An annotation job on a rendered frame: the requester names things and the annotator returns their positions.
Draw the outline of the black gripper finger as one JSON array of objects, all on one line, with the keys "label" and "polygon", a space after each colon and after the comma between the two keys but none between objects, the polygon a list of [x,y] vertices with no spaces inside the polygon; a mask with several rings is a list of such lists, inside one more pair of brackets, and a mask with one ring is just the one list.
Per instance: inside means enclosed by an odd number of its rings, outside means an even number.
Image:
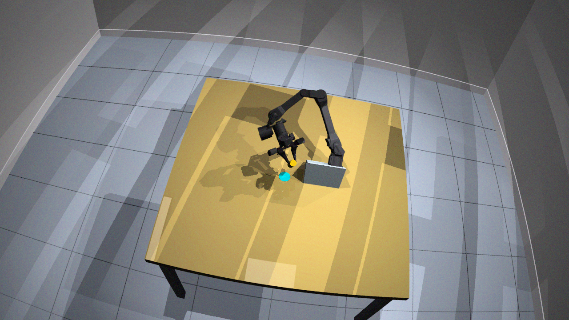
[{"label": "black gripper finger", "polygon": [[296,160],[296,149],[298,146],[291,148],[293,159]]},{"label": "black gripper finger", "polygon": [[288,164],[290,164],[289,160],[287,159],[286,153],[285,153],[284,151],[278,153],[277,155],[280,155],[281,157],[283,157],[283,159],[284,159]]}]

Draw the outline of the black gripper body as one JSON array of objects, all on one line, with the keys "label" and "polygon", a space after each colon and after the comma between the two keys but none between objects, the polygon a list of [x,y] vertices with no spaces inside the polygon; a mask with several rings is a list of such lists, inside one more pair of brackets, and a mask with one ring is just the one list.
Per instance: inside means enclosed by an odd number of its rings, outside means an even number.
[{"label": "black gripper body", "polygon": [[[284,137],[284,134],[287,134],[287,131],[276,135],[276,139],[278,140],[278,137],[279,137],[279,136],[280,136],[281,138]],[[287,134],[287,136],[288,136],[288,134]],[[302,138],[299,138],[299,139],[295,140],[295,141],[293,142],[293,144],[290,144],[290,145],[288,145],[287,147],[283,147],[283,146],[280,147],[280,146],[279,146],[279,148],[272,148],[272,149],[270,149],[270,150],[268,151],[268,156],[274,155],[274,154],[276,154],[276,153],[283,152],[283,149],[285,149],[285,148],[289,148],[289,147],[293,148],[293,147],[296,147],[296,146],[298,146],[299,144],[302,144],[302,143],[305,143],[305,142],[306,142],[305,139],[302,137]]]}]

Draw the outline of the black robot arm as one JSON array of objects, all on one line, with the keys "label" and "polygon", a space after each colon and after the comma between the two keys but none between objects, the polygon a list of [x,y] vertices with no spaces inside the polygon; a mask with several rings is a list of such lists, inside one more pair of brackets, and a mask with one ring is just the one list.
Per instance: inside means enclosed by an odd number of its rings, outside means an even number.
[{"label": "black robot arm", "polygon": [[[286,103],[282,104],[280,107],[276,107],[273,110],[269,111],[268,125],[257,128],[260,135],[260,139],[265,140],[272,137],[273,130],[276,135],[286,132],[286,128],[283,125],[283,123],[285,123],[286,120],[282,118],[281,121],[278,121],[279,118],[283,116],[283,114],[287,111],[287,109],[292,107],[294,104],[296,104],[300,99],[304,97],[314,99],[318,107],[321,108],[322,118],[325,123],[325,128],[327,131],[327,138],[325,138],[325,140],[327,146],[331,150],[328,165],[342,167],[345,151],[342,147],[339,137],[335,133],[335,129],[333,127],[333,121],[331,120],[329,113],[327,94],[323,89],[319,89],[317,91],[302,89],[296,95],[287,100]],[[275,121],[278,121],[276,122],[276,125],[272,125]],[[278,137],[278,142],[280,147],[282,146],[287,147],[287,145],[293,144],[293,140],[295,140],[295,136],[293,135],[293,133],[290,133],[289,136],[287,136],[287,134],[284,134],[284,137],[282,138],[280,136]]]}]

